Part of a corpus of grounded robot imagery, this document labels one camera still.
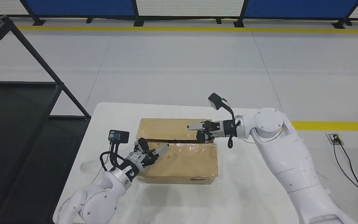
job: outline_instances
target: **cardboard box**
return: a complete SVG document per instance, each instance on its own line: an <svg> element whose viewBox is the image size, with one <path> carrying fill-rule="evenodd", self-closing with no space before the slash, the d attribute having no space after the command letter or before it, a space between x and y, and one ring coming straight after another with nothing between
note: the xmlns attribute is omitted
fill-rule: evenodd
<svg viewBox="0 0 358 224"><path fill-rule="evenodd" d="M158 148L163 143L149 143ZM216 144L169 144L167 152L142 174L142 183L211 184L218 176Z"/></svg>
<svg viewBox="0 0 358 224"><path fill-rule="evenodd" d="M152 142L199 143L196 130L188 130L189 124L196 124L207 119L161 119L142 118L136 138L145 138Z"/></svg>

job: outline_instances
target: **black plug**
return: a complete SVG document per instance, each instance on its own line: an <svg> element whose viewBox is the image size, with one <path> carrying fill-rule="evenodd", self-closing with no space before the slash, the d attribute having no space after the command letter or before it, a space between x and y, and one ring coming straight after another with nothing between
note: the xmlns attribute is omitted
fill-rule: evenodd
<svg viewBox="0 0 358 224"><path fill-rule="evenodd" d="M333 142L338 142L338 144L342 144L338 134L333 135Z"/></svg>

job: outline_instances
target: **white wall panel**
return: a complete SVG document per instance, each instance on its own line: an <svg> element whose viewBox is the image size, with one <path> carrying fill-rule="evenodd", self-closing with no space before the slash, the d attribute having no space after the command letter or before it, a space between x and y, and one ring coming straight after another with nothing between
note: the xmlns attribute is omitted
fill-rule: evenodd
<svg viewBox="0 0 358 224"><path fill-rule="evenodd" d="M353 11L349 18L358 18L358 7Z"/></svg>
<svg viewBox="0 0 358 224"><path fill-rule="evenodd" d="M19 0L0 0L0 15L28 15Z"/></svg>
<svg viewBox="0 0 358 224"><path fill-rule="evenodd" d="M244 0L137 0L140 16L239 16Z"/></svg>

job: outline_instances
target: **white table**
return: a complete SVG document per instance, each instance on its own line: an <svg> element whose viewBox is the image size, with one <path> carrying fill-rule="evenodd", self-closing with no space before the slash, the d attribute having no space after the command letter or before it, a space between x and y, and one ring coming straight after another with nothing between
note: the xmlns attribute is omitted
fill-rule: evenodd
<svg viewBox="0 0 358 224"><path fill-rule="evenodd" d="M253 114L256 109L233 109L235 114ZM73 164L59 204L89 184L96 173L80 172L83 162L97 159L108 150L110 129L130 132L129 143L120 145L126 156L133 148L141 118L229 119L221 109L195 106L120 104L102 102L96 107ZM216 139L219 176L210 185L142 184L137 179L120 198L110 223L298 223L296 211L284 188L270 173L255 144L234 139ZM78 216L76 222L83 222Z"/></svg>

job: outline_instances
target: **black cable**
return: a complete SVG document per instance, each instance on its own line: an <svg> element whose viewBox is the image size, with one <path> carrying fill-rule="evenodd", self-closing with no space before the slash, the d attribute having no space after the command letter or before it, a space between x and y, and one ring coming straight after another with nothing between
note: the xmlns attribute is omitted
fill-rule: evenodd
<svg viewBox="0 0 358 224"><path fill-rule="evenodd" d="M352 182L357 188L358 188L358 185L356 183L354 183L348 176L347 174L344 172L344 170L342 169L340 163L338 162L338 159L337 159L337 155L336 155L336 148L335 148L335 143L333 143L333 151L335 153L335 158L336 158L336 161L338 163L338 166L341 168L342 172L344 173L344 175L349 179L350 182Z"/></svg>
<svg viewBox="0 0 358 224"><path fill-rule="evenodd" d="M346 154L346 156L347 156L347 159L348 159L348 162L349 162L349 167L351 168L352 174L353 174L354 178L356 179L356 181L357 181L357 183L358 183L357 176L356 176L356 174L355 174L355 173L354 173L354 171L353 171L353 167L352 167L351 159L349 158L349 156L348 156L348 154L347 154L347 152L346 152L345 148L343 147L343 145L342 145L341 143L339 143L339 144L340 144L340 146L342 147L343 152L345 152L345 154Z"/></svg>
<svg viewBox="0 0 358 224"><path fill-rule="evenodd" d="M106 155L106 154L109 154L110 156L110 162L112 164L113 167L119 167L119 164L118 164L118 161L117 159L120 158L122 161L125 161L125 159L123 157L121 157L120 155L118 155L118 148L119 148L119 144L114 144L112 143L111 144L111 148L109 151L107 152L103 152L101 153L100 155L100 161L101 161L101 165L103 167L103 169L105 171L107 171L107 168L105 166L105 162L103 160L103 156Z"/></svg>
<svg viewBox="0 0 358 224"><path fill-rule="evenodd" d="M111 153L110 151L107 151L107 152L101 153L101 155L100 155L101 165L105 171L107 171L107 168L106 168L105 162L103 161L103 156L106 154L110 154L110 153Z"/></svg>
<svg viewBox="0 0 358 224"><path fill-rule="evenodd" d="M233 147L233 136L235 135L236 129L237 127L241 124L240 120L235 124L233 131L230 134L229 140L228 140L228 147L232 148Z"/></svg>

